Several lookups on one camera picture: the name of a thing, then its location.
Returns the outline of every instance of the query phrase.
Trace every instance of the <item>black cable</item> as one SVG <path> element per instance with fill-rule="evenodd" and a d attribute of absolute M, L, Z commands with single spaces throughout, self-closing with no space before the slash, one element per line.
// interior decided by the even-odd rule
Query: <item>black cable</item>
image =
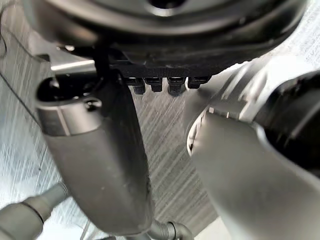
<path fill-rule="evenodd" d="M 10 7 L 13 7 L 15 4 L 18 4 L 18 2 L 16 1 L 9 1 L 7 2 L 4 7 L 2 7 L 1 11 L 0 11 L 0 41 L 3 42 L 4 45 L 4 52 L 2 55 L 0 55 L 0 59 L 4 59 L 8 53 L 8 47 L 7 47 L 7 43 L 3 37 L 3 33 L 2 30 L 3 28 L 16 40 L 16 42 L 18 43 L 18 45 L 24 50 L 24 52 L 26 52 L 26 54 L 31 57 L 32 59 L 35 59 L 37 62 L 42 62 L 41 59 L 38 59 L 34 56 L 31 55 L 31 53 L 25 48 L 25 46 L 23 46 L 23 44 L 18 40 L 18 38 L 16 37 L 16 35 L 9 30 L 8 27 L 3 26 L 2 25 L 2 19 L 4 16 L 4 13 L 6 12 L 6 10 Z M 31 112 L 31 110 L 27 107 L 26 103 L 21 99 L 21 97 L 17 94 L 17 92 L 13 89 L 13 87 L 10 85 L 10 83 L 8 82 L 7 78 L 5 77 L 5 75 L 0 71 L 0 77 L 2 78 L 3 82 L 7 85 L 7 87 L 10 89 L 10 91 L 13 93 L 13 95 L 17 98 L 17 100 L 21 103 L 21 105 L 24 107 L 24 109 L 27 111 L 27 113 L 32 117 L 32 119 L 35 121 L 35 123 L 40 126 L 38 120 L 36 119 L 35 115 Z"/>
<path fill-rule="evenodd" d="M 13 1 L 8 1 L 7 3 L 4 4 L 4 6 L 2 7 L 1 11 L 0 11 L 0 24 L 2 23 L 2 18 L 6 12 L 7 9 L 13 7 L 14 5 L 18 4 L 17 1 L 13 0 Z M 7 43 L 4 40 L 4 37 L 2 35 L 2 29 L 0 27 L 0 41 L 2 40 L 3 45 L 4 45 L 4 52 L 3 54 L 0 55 L 0 59 L 4 59 L 7 55 L 8 52 L 8 47 L 7 47 Z"/>
<path fill-rule="evenodd" d="M 7 27 L 7 26 L 5 26 L 5 25 L 1 25 L 0 26 L 0 32 L 2 31 L 2 30 L 5 30 L 7 33 L 9 33 L 10 35 L 11 35 L 11 37 L 16 41 L 16 43 L 20 46 L 20 48 L 22 48 L 23 49 L 23 51 L 30 57 L 30 58 L 32 58 L 32 59 L 34 59 L 36 62 L 38 62 L 38 63 L 46 63 L 47 61 L 45 61 L 45 60 L 43 60 L 43 59 L 41 59 L 41 58 L 39 58 L 39 57 L 37 57 L 37 56 L 33 56 L 27 49 L 26 49 L 26 47 L 20 42 L 20 40 L 17 38 L 17 36 Z"/>
<path fill-rule="evenodd" d="M 30 114 L 30 116 L 35 121 L 35 123 L 40 127 L 40 124 L 39 124 L 38 120 L 36 119 L 35 115 L 31 112 L 31 110 L 27 107 L 25 102 L 21 99 L 21 97 L 12 88 L 12 86 L 9 84 L 7 78 L 3 75 L 3 73 L 1 71 L 0 71 L 0 77 L 2 78 L 3 82 L 7 85 L 7 87 L 10 89 L 10 91 L 13 93 L 13 95 L 18 99 L 18 101 L 21 103 L 21 105 L 25 108 L 27 113 Z"/>

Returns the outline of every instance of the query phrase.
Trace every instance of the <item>screw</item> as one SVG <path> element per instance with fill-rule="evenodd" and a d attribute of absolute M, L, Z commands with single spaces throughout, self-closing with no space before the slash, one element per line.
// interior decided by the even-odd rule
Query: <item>screw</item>
<path fill-rule="evenodd" d="M 97 98 L 90 98 L 85 100 L 84 106 L 89 112 L 91 112 L 101 108 L 102 102 Z"/>

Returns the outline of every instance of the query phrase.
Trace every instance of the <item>gray robotic arm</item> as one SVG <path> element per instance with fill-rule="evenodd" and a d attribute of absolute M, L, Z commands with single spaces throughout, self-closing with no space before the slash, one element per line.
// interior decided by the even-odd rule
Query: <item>gray robotic arm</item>
<path fill-rule="evenodd" d="M 302 132 L 319 129 L 319 73 L 300 76 L 310 68 L 290 60 L 256 59 L 227 70 L 186 103 L 191 160 L 233 239 L 320 236 L 320 181 L 289 152 Z M 303 163 L 319 159 L 319 138 L 311 145 L 313 156 L 302 143 L 295 150 Z"/>

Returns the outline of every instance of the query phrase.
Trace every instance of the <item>gray carpet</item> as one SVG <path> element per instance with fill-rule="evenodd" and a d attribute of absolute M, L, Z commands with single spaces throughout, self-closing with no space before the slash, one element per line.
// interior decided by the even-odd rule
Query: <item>gray carpet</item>
<path fill-rule="evenodd" d="M 320 67 L 319 11 L 320 1 L 310 1 L 303 24 L 270 54 L 300 56 Z M 24 46 L 28 45 L 31 29 L 19 6 L 8 10 L 3 23 Z M 31 59 L 5 30 L 3 35 L 8 53 L 5 59 L 0 60 L 0 70 L 34 112 L 35 87 L 52 74 L 50 66 Z M 2 50 L 3 43 L 0 44 L 0 52 Z M 160 221 L 184 223 L 196 235 L 214 221 L 217 214 L 185 147 L 182 114 L 188 92 L 174 98 L 168 95 L 166 86 L 163 89 L 161 93 L 147 89 L 143 96 L 134 95 L 149 160 L 155 216 Z M 40 128 L 3 81 L 0 81 L 0 100 L 0 207 L 3 207 L 46 190 L 60 176 Z M 86 221 L 73 200 L 69 199 L 54 211 L 47 226 L 56 223 L 83 228 Z"/>

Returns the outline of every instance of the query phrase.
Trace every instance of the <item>black cylindrical housing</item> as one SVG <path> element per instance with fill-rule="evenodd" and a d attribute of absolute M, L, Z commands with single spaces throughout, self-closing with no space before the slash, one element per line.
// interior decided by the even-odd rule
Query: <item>black cylindrical housing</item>
<path fill-rule="evenodd" d="M 94 83 L 93 75 L 44 80 L 37 91 L 42 131 L 87 217 L 112 235 L 141 234 L 152 223 L 153 205 L 134 102 L 121 81 Z"/>

